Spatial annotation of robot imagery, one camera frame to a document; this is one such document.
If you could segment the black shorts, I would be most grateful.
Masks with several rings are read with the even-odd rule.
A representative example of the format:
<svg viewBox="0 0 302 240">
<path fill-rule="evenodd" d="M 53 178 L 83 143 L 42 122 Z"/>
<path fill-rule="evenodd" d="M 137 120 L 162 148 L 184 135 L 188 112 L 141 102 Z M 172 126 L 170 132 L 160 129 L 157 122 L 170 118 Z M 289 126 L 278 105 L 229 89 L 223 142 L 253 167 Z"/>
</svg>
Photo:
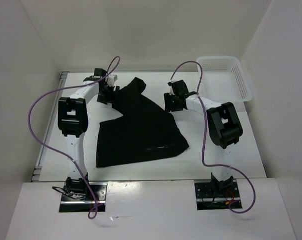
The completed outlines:
<svg viewBox="0 0 302 240">
<path fill-rule="evenodd" d="M 97 168 L 172 158 L 189 148 L 173 115 L 145 97 L 145 88 L 135 77 L 120 89 L 113 107 L 122 116 L 100 122 Z"/>
</svg>

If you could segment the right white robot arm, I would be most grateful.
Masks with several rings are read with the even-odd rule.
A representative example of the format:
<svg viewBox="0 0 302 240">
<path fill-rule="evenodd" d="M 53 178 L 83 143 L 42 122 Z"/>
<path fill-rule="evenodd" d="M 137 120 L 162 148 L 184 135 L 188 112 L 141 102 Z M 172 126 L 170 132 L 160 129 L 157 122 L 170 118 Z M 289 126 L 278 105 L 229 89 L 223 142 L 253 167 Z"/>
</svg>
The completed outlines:
<svg viewBox="0 0 302 240">
<path fill-rule="evenodd" d="M 170 81 L 170 92 L 164 94 L 165 110 L 177 112 L 191 110 L 204 117 L 201 160 L 212 169 L 210 191 L 220 197 L 231 190 L 230 145 L 237 144 L 243 128 L 233 103 L 220 103 L 190 92 L 183 80 Z"/>
</svg>

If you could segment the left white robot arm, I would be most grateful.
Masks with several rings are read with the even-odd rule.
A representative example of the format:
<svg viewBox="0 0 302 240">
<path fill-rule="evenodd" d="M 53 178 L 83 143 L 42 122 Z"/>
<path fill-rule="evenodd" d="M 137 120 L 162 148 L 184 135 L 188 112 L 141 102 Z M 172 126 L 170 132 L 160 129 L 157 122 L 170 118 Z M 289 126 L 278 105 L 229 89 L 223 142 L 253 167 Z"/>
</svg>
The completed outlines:
<svg viewBox="0 0 302 240">
<path fill-rule="evenodd" d="M 58 128 L 66 139 L 67 155 L 72 162 L 62 194 L 72 199 L 84 200 L 91 192 L 84 161 L 84 136 L 89 125 L 87 104 L 95 96 L 103 104 L 111 103 L 119 90 L 115 86 L 117 79 L 117 75 L 97 68 L 73 94 L 59 98 Z"/>
</svg>

